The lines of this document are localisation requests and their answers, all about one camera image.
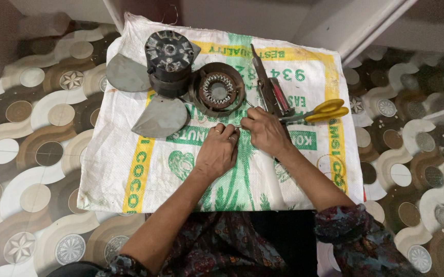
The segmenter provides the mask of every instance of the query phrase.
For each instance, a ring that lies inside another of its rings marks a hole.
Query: yellow stripe
[[[324,101],[340,98],[338,88],[338,72],[332,55],[316,53],[324,64]],[[328,121],[328,141],[330,157],[331,180],[342,183],[340,187],[348,195],[347,170],[345,165],[345,140],[343,137],[342,119]]]
[[[150,103],[155,91],[147,93],[146,104]],[[142,212],[143,195],[145,193],[146,178],[149,175],[150,157],[152,155],[154,138],[140,135],[136,143],[135,153],[131,161],[128,183],[124,191],[123,212]]]
[[[201,47],[200,54],[219,54],[228,57],[252,58],[251,47],[246,45],[223,45],[213,42],[193,41]],[[307,51],[303,48],[265,47],[255,48],[257,54],[264,61],[317,61],[319,53]]]

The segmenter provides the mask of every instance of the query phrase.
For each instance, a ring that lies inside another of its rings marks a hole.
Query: person
[[[277,158],[311,200],[315,235],[334,245],[343,275],[420,275],[365,206],[355,205],[293,146],[275,116],[249,108],[241,125],[251,143]],[[186,180],[96,276],[292,275],[272,243],[254,230],[250,212],[192,213],[207,187],[235,165],[239,136],[231,124],[211,128]]]

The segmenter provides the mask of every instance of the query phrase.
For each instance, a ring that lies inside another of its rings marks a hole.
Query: floral shirt
[[[393,236],[365,211],[337,206],[315,217],[317,238],[334,245],[344,276],[420,276],[395,247]],[[253,229],[247,212],[194,213],[173,243],[159,276],[282,276],[286,264]],[[118,255],[96,277],[154,276]]]

